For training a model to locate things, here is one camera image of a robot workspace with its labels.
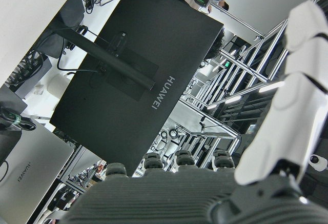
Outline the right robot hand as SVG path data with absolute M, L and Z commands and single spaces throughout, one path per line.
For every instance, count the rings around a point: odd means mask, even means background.
M 122 165 L 83 194 L 61 223 L 327 223 L 327 210 L 299 188 L 327 117 L 327 18 L 312 1 L 293 8 L 285 30 L 284 81 L 253 141 L 233 168 L 216 152 L 212 169 L 176 153 L 177 171 L 145 157 L 145 174 Z

